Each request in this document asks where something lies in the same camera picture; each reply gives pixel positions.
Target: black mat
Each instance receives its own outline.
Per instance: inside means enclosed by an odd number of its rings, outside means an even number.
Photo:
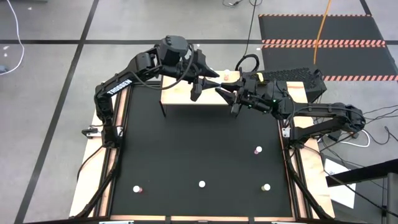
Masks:
[[[313,51],[313,48],[264,48],[264,67],[269,70],[309,67],[313,65]],[[385,47],[318,48],[317,67],[325,76],[397,75]]]
[[[132,92],[112,215],[292,216],[274,118],[243,108],[235,119],[227,106],[167,106],[164,118],[159,100]]]
[[[261,38],[315,40],[321,21],[322,16],[261,16]],[[328,16],[321,39],[382,40],[382,36],[371,16]]]

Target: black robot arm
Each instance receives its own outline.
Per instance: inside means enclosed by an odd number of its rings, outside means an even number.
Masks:
[[[188,50],[191,50],[191,56],[187,60],[185,56]],[[201,50],[194,50],[193,45],[189,45],[183,37],[167,36],[159,45],[137,54],[123,71],[95,88],[94,102],[96,114],[103,123],[104,145],[115,147],[119,139],[117,128],[113,125],[114,111],[111,97],[130,85],[144,83],[159,75],[176,78],[177,82],[184,80],[193,83],[191,91],[193,101],[198,99],[202,90],[219,86],[205,78],[216,78],[219,75],[206,65],[206,56]],[[160,90],[173,87],[175,84]]]
[[[285,120],[282,135],[289,140],[288,146],[303,148],[309,138],[337,130],[356,133],[364,128],[365,119],[362,111],[354,106],[342,103],[296,103],[287,92],[286,82],[259,80],[256,73],[241,73],[238,81],[222,83],[221,87],[224,90],[217,88],[216,91],[232,107],[231,114],[238,115],[242,106],[247,106],[263,113],[270,113],[275,119]],[[300,128],[293,126],[294,116],[332,119]]]

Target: white ball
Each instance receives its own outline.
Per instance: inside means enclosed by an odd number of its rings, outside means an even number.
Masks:
[[[270,190],[271,186],[269,184],[264,184],[264,190]]]
[[[140,187],[139,186],[134,186],[133,188],[132,188],[132,191],[134,192],[134,193],[138,193],[139,191],[140,191]]]
[[[199,187],[204,188],[205,185],[206,183],[203,180],[199,181]]]

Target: paper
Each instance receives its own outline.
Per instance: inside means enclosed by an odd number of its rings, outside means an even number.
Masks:
[[[330,175],[333,175],[349,171],[349,169],[329,159],[326,159],[325,171],[328,172]],[[356,184],[349,184],[348,186],[355,190]],[[354,208],[355,193],[346,186],[341,185],[336,187],[329,187],[329,192],[330,198],[335,202],[338,202],[349,208]]]

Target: gray floor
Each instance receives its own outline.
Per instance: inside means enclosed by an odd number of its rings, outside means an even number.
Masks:
[[[93,0],[13,2],[23,39],[74,39],[81,36]],[[367,0],[386,40],[398,39],[398,2]],[[264,0],[256,14],[321,14],[327,0]],[[243,1],[236,9],[221,0],[100,0],[87,39],[149,40],[166,34],[188,39],[246,39],[252,6]],[[330,14],[364,14],[359,0],[334,0]],[[0,39],[15,39],[14,18],[7,2],[0,2]],[[260,39],[255,18],[252,39]],[[0,45],[0,64],[13,67],[21,54],[18,45]],[[80,134],[94,113],[94,87],[121,71],[138,52],[150,45],[85,45],[55,130],[49,153],[29,205],[25,222],[67,218],[76,185],[76,172],[86,139]],[[245,45],[201,44],[214,70],[233,70]],[[260,45],[248,52],[258,54]],[[12,223],[24,196],[37,156],[57,104],[76,45],[25,45],[25,58],[15,72],[0,77],[0,223]],[[398,46],[388,46],[398,60]],[[244,69],[253,64],[247,62]],[[397,82],[327,82],[322,102],[352,103],[363,111],[398,104]],[[385,140],[384,126],[398,136],[395,118],[366,127]],[[363,135],[353,141],[366,143]],[[339,155],[362,165],[395,159],[397,143],[368,148],[339,144]]]

